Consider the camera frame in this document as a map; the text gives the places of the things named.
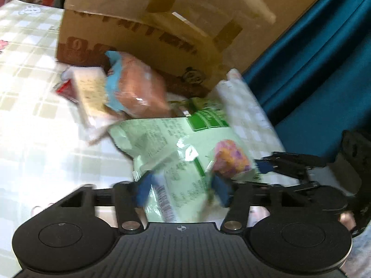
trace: barcode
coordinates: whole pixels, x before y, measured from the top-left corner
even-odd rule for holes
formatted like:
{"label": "barcode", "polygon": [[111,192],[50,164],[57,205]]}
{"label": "barcode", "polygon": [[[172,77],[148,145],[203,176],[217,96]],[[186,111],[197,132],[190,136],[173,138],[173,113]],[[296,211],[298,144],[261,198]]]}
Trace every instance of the barcode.
{"label": "barcode", "polygon": [[157,194],[158,207],[160,208],[164,221],[174,222],[175,216],[167,197],[165,186],[158,186],[155,188],[155,191]]}

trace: checkered tablecloth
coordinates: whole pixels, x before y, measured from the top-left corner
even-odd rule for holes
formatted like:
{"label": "checkered tablecloth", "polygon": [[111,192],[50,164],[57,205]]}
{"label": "checkered tablecloth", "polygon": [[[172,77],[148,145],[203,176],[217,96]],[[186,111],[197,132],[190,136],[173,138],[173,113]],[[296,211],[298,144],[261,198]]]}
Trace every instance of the checkered tablecloth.
{"label": "checkered tablecloth", "polygon": [[[88,146],[76,107],[52,91],[66,65],[54,58],[63,10],[26,4],[0,8],[0,278],[20,267],[11,239],[19,225],[81,184],[97,187],[132,179],[132,162],[109,138]],[[242,80],[221,82],[216,91],[231,126],[254,158],[283,150],[273,128]],[[265,182],[291,185],[287,177]]]}

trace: ribbed black surface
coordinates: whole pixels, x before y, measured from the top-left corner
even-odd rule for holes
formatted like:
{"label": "ribbed black surface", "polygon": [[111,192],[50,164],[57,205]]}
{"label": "ribbed black surface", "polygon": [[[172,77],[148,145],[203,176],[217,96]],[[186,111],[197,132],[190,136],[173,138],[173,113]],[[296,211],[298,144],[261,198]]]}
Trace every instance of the ribbed black surface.
{"label": "ribbed black surface", "polygon": [[[23,270],[16,278],[47,278],[53,275]],[[141,234],[121,237],[101,262],[58,278],[201,278],[301,277],[285,274],[260,262],[236,235],[220,233],[214,224],[151,223]],[[344,278],[338,269],[303,276]]]}

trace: cardboard box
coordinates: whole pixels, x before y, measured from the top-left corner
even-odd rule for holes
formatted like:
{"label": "cardboard box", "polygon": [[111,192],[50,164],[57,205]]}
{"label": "cardboard box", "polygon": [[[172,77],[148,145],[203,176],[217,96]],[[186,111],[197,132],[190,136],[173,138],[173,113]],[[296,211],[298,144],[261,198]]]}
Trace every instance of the cardboard box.
{"label": "cardboard box", "polygon": [[315,0],[265,1],[66,0],[57,59],[108,66],[105,51],[126,51],[170,91],[203,96],[230,68],[246,70]]}

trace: crosshair logo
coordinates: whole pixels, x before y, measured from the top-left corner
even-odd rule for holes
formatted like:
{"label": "crosshair logo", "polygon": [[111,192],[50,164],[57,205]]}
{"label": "crosshair logo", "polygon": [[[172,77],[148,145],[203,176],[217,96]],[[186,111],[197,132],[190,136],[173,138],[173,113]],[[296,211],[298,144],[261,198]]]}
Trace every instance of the crosshair logo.
{"label": "crosshair logo", "polygon": [[188,228],[185,226],[177,226],[177,230],[183,232],[184,230],[187,230]]}

